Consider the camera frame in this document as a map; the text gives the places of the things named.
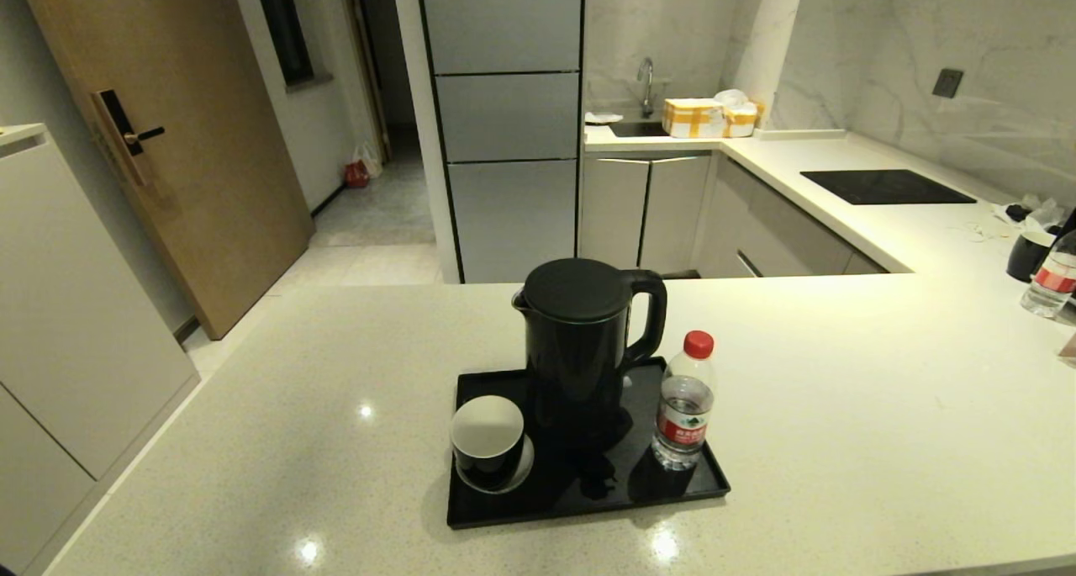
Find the black electric kettle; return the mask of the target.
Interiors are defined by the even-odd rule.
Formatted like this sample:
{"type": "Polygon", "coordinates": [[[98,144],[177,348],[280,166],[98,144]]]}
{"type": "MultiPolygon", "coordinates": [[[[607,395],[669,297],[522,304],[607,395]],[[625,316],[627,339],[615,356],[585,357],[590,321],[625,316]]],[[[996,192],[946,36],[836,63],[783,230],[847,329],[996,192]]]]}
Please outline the black electric kettle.
{"type": "Polygon", "coordinates": [[[629,433],[627,370],[653,357],[667,318],[661,273],[600,261],[541,263],[512,299],[525,322],[523,415],[535,442],[607,451],[629,433]]]}

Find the dark window panel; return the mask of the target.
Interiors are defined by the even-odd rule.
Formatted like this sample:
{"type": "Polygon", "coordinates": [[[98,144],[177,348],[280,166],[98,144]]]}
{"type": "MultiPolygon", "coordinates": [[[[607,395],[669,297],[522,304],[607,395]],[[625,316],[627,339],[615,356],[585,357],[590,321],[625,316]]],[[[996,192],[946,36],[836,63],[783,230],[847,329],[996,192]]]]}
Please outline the dark window panel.
{"type": "Polygon", "coordinates": [[[298,10],[293,0],[259,0],[286,86],[315,78],[298,10]]]}

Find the black cup white inside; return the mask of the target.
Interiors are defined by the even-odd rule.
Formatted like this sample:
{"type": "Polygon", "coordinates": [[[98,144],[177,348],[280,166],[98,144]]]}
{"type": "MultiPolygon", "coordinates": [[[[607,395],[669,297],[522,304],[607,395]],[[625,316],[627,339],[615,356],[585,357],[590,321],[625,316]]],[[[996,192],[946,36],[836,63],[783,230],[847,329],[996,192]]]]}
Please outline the black cup white inside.
{"type": "Polygon", "coordinates": [[[462,479],[482,492],[499,491],[521,465],[525,419],[514,401],[480,396],[455,411],[450,441],[462,479]]]}
{"type": "Polygon", "coordinates": [[[1030,283],[1034,273],[1040,269],[1049,251],[1052,250],[1057,236],[1049,231],[1022,231],[1015,239],[1008,255],[1005,272],[1008,277],[1022,283],[1030,283]]]}

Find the black induction cooktop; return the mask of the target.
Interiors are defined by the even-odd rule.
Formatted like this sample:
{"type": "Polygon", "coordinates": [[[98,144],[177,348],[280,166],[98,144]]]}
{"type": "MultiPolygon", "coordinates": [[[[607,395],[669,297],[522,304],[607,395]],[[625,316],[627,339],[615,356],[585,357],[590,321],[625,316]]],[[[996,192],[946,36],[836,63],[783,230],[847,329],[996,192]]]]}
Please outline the black induction cooktop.
{"type": "Polygon", "coordinates": [[[968,194],[907,169],[804,171],[799,175],[852,205],[976,202],[968,194]]]}

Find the grey counter drawer unit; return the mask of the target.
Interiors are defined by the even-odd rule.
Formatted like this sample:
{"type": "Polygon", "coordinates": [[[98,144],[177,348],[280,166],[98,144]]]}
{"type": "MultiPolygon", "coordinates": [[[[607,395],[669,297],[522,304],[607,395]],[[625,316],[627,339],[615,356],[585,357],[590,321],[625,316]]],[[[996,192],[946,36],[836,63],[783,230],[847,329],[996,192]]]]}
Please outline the grey counter drawer unit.
{"type": "Polygon", "coordinates": [[[704,278],[886,273],[730,157],[716,155],[695,268],[704,278]]]}

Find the black rectangular serving tray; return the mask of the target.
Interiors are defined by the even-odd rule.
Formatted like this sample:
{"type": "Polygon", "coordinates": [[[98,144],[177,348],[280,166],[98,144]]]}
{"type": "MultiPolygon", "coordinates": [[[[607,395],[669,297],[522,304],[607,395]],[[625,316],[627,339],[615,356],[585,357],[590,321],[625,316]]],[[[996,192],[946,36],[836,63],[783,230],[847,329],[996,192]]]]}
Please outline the black rectangular serving tray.
{"type": "Polygon", "coordinates": [[[631,429],[621,441],[601,453],[614,464],[615,491],[607,498],[590,500],[580,493],[574,456],[568,451],[534,436],[535,462],[530,476],[508,494],[481,494],[463,484],[454,473],[447,493],[445,524],[452,530],[512,525],[535,520],[579,517],[596,512],[634,510],[730,494],[731,483],[710,446],[692,470],[661,468],[651,452],[656,419],[656,396],[665,359],[646,359],[629,371],[631,384],[622,406],[631,416],[631,429]]]}

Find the small box with yellow tape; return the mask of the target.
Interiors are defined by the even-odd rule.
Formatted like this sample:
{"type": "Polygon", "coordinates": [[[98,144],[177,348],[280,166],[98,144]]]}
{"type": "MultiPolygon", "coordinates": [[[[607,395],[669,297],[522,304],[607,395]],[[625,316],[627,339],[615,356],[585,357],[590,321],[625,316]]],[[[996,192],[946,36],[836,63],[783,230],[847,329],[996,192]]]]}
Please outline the small box with yellow tape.
{"type": "Polygon", "coordinates": [[[749,138],[758,127],[760,108],[751,100],[742,103],[722,104],[722,138],[749,138]]]}

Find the clear water bottle red cap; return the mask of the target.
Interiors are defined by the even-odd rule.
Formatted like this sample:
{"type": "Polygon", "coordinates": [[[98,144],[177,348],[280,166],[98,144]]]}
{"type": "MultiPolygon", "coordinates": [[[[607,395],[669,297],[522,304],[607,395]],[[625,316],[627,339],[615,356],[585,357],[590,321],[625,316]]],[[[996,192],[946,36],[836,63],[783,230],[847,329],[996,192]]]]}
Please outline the clear water bottle red cap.
{"type": "Polygon", "coordinates": [[[668,362],[660,383],[651,452],[661,468],[691,470],[702,456],[714,408],[714,337],[689,331],[683,349],[668,362]]]}
{"type": "Polygon", "coordinates": [[[1020,305],[1040,318],[1056,318],[1076,292],[1076,229],[1061,236],[1031,277],[1020,305]]]}

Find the black electronic door lock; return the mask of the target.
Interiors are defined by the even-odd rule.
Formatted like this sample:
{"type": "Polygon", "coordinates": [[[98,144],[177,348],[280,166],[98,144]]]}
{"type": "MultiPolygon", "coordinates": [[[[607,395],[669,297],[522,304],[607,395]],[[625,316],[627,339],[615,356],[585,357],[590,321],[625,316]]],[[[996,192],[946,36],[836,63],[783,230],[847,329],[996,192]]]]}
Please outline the black electronic door lock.
{"type": "Polygon", "coordinates": [[[119,96],[115,90],[91,92],[93,107],[103,117],[107,137],[112,146],[116,147],[119,161],[136,188],[146,188],[147,177],[139,169],[137,157],[145,153],[142,146],[147,140],[166,134],[162,125],[145,131],[134,131],[134,126],[127,116],[119,96]]]}

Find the grey lower cabinet door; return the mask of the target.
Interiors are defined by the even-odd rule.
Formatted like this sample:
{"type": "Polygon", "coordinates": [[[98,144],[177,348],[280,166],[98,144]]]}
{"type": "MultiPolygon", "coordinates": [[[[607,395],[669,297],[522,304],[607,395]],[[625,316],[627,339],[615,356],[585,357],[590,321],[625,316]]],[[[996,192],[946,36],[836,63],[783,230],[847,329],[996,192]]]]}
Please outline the grey lower cabinet door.
{"type": "Polygon", "coordinates": [[[581,258],[636,268],[650,161],[597,158],[582,166],[579,250],[581,258]]]}
{"type": "Polygon", "coordinates": [[[710,156],[652,160],[646,189],[639,266],[659,273],[689,269],[710,156]]]}

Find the white round saucer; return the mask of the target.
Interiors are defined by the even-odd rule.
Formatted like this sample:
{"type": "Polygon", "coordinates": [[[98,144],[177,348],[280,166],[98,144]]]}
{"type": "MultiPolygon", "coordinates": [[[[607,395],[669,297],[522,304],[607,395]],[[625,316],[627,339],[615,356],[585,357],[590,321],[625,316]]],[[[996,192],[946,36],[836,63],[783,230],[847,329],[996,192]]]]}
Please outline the white round saucer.
{"type": "Polygon", "coordinates": [[[506,484],[500,484],[500,487],[496,489],[484,489],[478,487],[472,482],[472,480],[468,479],[465,473],[461,470],[461,466],[458,466],[457,461],[453,462],[453,468],[455,475],[458,478],[461,478],[463,484],[467,484],[468,488],[481,494],[500,495],[515,491],[515,489],[518,487],[521,487],[521,484],[524,483],[526,478],[530,476],[530,469],[533,469],[535,462],[535,447],[534,442],[530,441],[530,436],[524,434],[522,436],[522,439],[523,439],[523,446],[522,446],[520,462],[516,465],[514,476],[512,476],[512,478],[506,484]]]}

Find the brown wooden door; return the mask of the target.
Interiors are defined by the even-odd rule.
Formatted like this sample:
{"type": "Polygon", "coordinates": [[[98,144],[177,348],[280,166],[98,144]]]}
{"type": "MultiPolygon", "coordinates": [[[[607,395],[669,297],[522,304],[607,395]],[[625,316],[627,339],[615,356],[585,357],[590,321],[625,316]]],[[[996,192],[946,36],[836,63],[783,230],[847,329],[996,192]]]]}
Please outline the brown wooden door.
{"type": "Polygon", "coordinates": [[[239,0],[28,0],[77,112],[208,338],[232,331],[307,249],[313,221],[239,0]],[[136,188],[91,92],[142,144],[136,188]]]}

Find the white tall cabinet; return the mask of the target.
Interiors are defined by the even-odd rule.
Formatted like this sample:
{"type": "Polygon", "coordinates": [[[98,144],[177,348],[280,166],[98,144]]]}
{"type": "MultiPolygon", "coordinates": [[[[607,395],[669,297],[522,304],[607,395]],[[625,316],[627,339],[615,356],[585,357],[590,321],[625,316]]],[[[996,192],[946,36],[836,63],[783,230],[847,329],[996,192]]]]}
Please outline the white tall cabinet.
{"type": "Polygon", "coordinates": [[[198,380],[49,129],[0,127],[0,572],[46,568],[198,380]]]}

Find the white crumpled tissue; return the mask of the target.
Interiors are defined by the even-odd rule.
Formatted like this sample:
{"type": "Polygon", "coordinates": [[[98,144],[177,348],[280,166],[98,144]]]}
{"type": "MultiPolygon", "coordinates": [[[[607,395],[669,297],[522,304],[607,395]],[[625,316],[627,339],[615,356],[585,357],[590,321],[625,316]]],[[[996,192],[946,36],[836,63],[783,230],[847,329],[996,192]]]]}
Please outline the white crumpled tissue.
{"type": "Polygon", "coordinates": [[[1040,199],[1036,194],[1027,194],[1020,200],[1008,203],[991,203],[990,212],[1000,223],[1004,224],[1013,231],[1052,231],[1054,227],[1060,227],[1071,214],[1072,209],[1064,207],[1057,200],[1040,199]],[[1005,208],[1008,203],[1023,203],[1032,209],[1030,215],[1021,223],[1014,223],[1005,216],[1005,208]]]}

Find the grey panelled refrigerator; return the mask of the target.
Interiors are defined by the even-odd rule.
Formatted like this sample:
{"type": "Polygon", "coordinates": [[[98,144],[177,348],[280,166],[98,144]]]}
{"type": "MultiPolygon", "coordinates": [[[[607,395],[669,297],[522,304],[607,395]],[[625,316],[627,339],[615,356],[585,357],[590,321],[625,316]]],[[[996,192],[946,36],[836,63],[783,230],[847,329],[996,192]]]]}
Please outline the grey panelled refrigerator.
{"type": "Polygon", "coordinates": [[[583,0],[419,0],[461,279],[576,250],[583,0]]]}

